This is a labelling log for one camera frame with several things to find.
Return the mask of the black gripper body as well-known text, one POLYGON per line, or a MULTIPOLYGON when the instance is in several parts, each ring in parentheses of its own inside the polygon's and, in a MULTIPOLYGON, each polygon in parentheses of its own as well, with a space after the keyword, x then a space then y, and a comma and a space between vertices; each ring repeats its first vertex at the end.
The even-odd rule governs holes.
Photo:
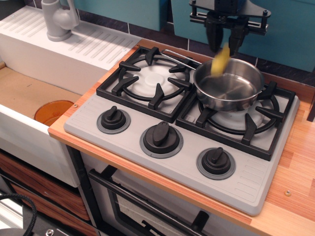
POLYGON ((207 14, 226 17, 224 29, 231 29, 234 23, 248 23, 249 33, 265 35, 267 19, 271 11, 255 5, 250 0, 191 0, 190 21, 205 25, 207 14))

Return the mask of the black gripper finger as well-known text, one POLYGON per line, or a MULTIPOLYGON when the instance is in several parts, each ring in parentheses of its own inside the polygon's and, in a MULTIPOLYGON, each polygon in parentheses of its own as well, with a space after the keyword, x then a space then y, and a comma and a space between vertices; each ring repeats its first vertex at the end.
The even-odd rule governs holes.
POLYGON ((231 27, 231 35, 229 37, 230 54, 235 55, 238 53, 239 48, 242 46, 245 37, 249 34, 248 23, 234 23, 231 27))
POLYGON ((218 52, 223 39, 223 24, 226 22, 225 16, 207 14, 205 22, 208 44, 212 52, 218 52))

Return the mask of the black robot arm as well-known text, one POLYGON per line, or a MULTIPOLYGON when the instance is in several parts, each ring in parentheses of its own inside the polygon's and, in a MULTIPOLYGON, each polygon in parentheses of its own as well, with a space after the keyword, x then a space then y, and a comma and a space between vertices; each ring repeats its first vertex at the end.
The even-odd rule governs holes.
POLYGON ((210 50, 219 51, 223 30, 230 30, 228 45, 230 55, 238 53, 245 37, 250 34, 265 35, 271 12, 250 0, 191 0, 190 21, 204 25, 210 50))

